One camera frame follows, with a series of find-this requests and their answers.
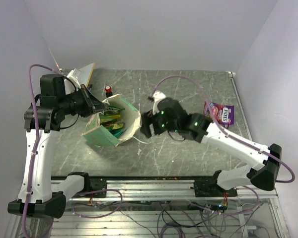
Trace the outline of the purple Fox's candy packet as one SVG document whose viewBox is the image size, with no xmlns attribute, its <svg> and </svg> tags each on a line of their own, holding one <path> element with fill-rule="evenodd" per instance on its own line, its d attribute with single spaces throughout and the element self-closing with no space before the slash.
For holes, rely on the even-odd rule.
<svg viewBox="0 0 298 238">
<path fill-rule="evenodd" d="M 210 112 L 212 112 L 218 123 L 226 129 L 228 129 L 230 125 L 234 124 L 234 106 L 213 102 L 211 102 L 209 106 L 211 110 L 208 109 L 207 102 L 205 102 L 204 115 L 212 119 L 210 114 Z"/>
</svg>

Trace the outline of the green illustrated paper bag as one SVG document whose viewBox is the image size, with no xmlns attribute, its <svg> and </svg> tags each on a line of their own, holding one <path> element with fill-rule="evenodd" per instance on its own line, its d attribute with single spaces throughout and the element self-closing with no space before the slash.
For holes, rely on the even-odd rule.
<svg viewBox="0 0 298 238">
<path fill-rule="evenodd" d="M 136 137 L 141 127 L 141 114 L 121 94 L 103 101 L 105 111 L 91 116 L 82 136 L 98 147 L 118 146 Z"/>
</svg>

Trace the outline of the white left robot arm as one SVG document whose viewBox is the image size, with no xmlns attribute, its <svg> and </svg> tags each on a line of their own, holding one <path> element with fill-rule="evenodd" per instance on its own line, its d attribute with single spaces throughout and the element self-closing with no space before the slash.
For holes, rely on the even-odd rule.
<svg viewBox="0 0 298 238">
<path fill-rule="evenodd" d="M 21 190 L 8 203 L 10 214 L 33 218 L 62 217 L 67 201 L 74 195 L 86 197 L 91 192 L 88 173 L 71 172 L 60 184 L 51 183 L 52 160 L 56 140 L 67 115 L 86 118 L 102 112 L 106 105 L 96 99 L 85 85 L 66 94 L 65 77 L 46 74 L 40 78 L 37 107 L 24 114 L 27 155 Z"/>
</svg>

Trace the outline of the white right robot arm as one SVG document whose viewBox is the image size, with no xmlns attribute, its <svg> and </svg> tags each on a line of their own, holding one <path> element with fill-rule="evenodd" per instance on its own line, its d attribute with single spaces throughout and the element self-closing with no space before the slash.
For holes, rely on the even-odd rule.
<svg viewBox="0 0 298 238">
<path fill-rule="evenodd" d="M 177 132 L 184 140 L 212 145 L 239 158 L 246 166 L 216 171 L 209 184 L 210 193 L 222 195 L 237 186 L 253 185 L 258 189 L 272 191 L 275 188 L 280 163 L 281 147 L 254 143 L 235 133 L 217 126 L 202 114 L 187 113 L 177 100 L 158 99 L 153 108 L 141 115 L 141 133 L 147 138 L 164 132 Z"/>
</svg>

